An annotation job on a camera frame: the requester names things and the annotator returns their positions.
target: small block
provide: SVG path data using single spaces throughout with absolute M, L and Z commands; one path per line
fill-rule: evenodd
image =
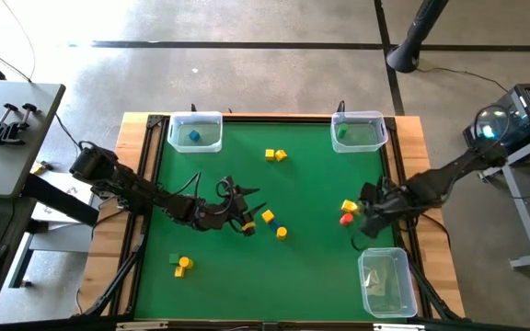
M 274 150 L 265 150 L 265 159 L 267 161 L 273 161 L 274 158 L 275 158 Z
M 179 254 L 177 254 L 177 253 L 169 254 L 169 264 L 172 264 L 174 266 L 178 266 L 180 258 L 181 258 L 181 256 Z
M 200 140 L 200 133 L 193 130 L 190 132 L 190 139 L 192 139 L 194 142 L 197 142 Z
M 340 209 L 345 212 L 356 213 L 359 211 L 359 206 L 353 201 L 345 200 L 342 202 Z
M 347 133 L 347 130 L 349 129 L 349 126 L 345 123 L 342 123 L 339 125 L 339 129 L 337 130 L 337 138 L 343 138 L 345 134 Z
M 183 278 L 184 275 L 185 275 L 185 268 L 181 267 L 181 266 L 177 266 L 175 268 L 175 277 L 176 278 Z
M 342 217 L 340 218 L 340 225 L 342 226 L 347 226 L 349 224 L 351 224 L 353 222 L 353 215 L 352 214 L 349 214 L 348 212 L 344 215 L 342 215 Z
M 277 160 L 277 162 L 283 161 L 286 157 L 287 157 L 287 154 L 285 153 L 284 150 L 279 150 L 275 152 L 275 159 Z
M 273 230 L 273 232 L 277 233 L 277 229 L 280 228 L 280 226 L 282 226 L 281 224 L 279 224 L 279 222 L 273 220 L 271 223 L 269 223 L 269 227 Z
M 263 218 L 263 221 L 265 221 L 265 223 L 270 223 L 275 218 L 275 215 L 273 215 L 271 211 L 266 210 L 261 214 L 261 217 Z
M 189 257 L 181 257 L 179 259 L 179 266 L 185 269 L 193 268 L 193 261 Z
M 245 231 L 245 230 L 247 230 L 249 227 L 255 227 L 255 226 L 256 226 L 256 224 L 255 224 L 254 222 L 249 222 L 249 223 L 243 225 L 242 230 Z
M 285 239 L 285 237 L 287 236 L 287 229 L 283 226 L 280 226 L 278 229 L 277 229 L 277 239 L 279 240 L 283 240 Z

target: blue cube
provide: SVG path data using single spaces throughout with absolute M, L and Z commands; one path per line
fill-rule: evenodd
M 200 140 L 200 133 L 193 130 L 192 132 L 190 132 L 190 139 L 192 139 L 194 142 L 197 142 Z

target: plastic container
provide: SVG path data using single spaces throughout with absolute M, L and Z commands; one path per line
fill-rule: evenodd
M 197 131 L 194 142 L 190 132 Z M 222 149 L 222 113 L 218 111 L 180 111 L 169 118 L 167 142 L 180 153 L 215 153 Z
M 358 260 L 363 307 L 377 318 L 412 317 L 418 312 L 409 260 L 401 248 L 365 249 Z
M 348 130 L 337 137 L 341 124 Z M 332 148 L 337 153 L 375 152 L 387 142 L 384 116 L 379 111 L 336 112 L 330 123 Z

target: red block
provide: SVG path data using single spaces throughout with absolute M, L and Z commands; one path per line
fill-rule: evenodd
M 353 215 L 350 213 L 346 213 L 342 215 L 339 222 L 340 222 L 340 225 L 347 226 L 351 224 L 351 222 L 353 222 Z

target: yellow cube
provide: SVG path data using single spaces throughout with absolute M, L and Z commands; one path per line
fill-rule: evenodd
M 273 161 L 274 157 L 275 157 L 275 151 L 274 150 L 265 150 L 265 159 L 267 161 Z
M 182 266 L 175 267 L 175 277 L 183 278 L 183 275 L 185 275 L 185 268 Z
M 193 261 L 189 257 L 182 257 L 179 259 L 179 266 L 185 269 L 193 268 Z
M 277 228 L 277 233 L 275 234 L 277 236 L 277 239 L 283 240 L 287 236 L 287 229 L 283 226 L 280 226 Z
M 265 212 L 261 214 L 261 217 L 263 218 L 263 221 L 265 221 L 265 223 L 269 224 L 271 223 L 271 221 L 273 221 L 273 219 L 275 218 L 275 215 L 273 215 L 273 213 L 270 210 L 266 210 Z
M 287 157 L 287 154 L 285 153 L 284 150 L 279 150 L 275 152 L 275 158 L 277 159 L 278 162 L 283 161 L 283 159 L 286 157 Z
M 342 202 L 342 206 L 340 207 L 342 211 L 350 212 L 350 213 L 357 213 L 359 212 L 359 206 L 353 201 L 345 200 Z

